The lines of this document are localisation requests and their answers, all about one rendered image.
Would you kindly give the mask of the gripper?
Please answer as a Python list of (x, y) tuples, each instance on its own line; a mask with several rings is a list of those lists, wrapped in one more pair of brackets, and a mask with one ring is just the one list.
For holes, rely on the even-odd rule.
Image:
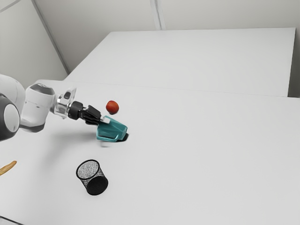
[(83, 119), (88, 125), (98, 125), (100, 122), (109, 124), (110, 119), (101, 115), (101, 112), (89, 105), (84, 107), (81, 102), (74, 101), (68, 110), (68, 117), (77, 120)]

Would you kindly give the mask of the teal faceted mug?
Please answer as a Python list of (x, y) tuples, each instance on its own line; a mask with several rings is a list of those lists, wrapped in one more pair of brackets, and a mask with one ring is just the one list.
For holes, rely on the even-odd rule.
[(123, 142), (127, 140), (127, 126), (111, 117), (103, 116), (97, 127), (96, 138), (105, 142)]

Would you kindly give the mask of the red round fruit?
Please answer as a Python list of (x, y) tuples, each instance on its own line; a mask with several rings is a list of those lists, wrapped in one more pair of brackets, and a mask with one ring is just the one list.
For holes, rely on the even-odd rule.
[(105, 108), (110, 115), (116, 114), (120, 109), (118, 103), (113, 100), (108, 101)]

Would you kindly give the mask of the black mesh pen holder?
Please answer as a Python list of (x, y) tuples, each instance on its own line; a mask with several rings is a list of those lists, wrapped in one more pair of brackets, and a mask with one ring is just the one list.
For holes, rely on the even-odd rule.
[(76, 170), (76, 176), (90, 195), (99, 195), (108, 187), (108, 179), (100, 168), (99, 162), (94, 159), (82, 162)]

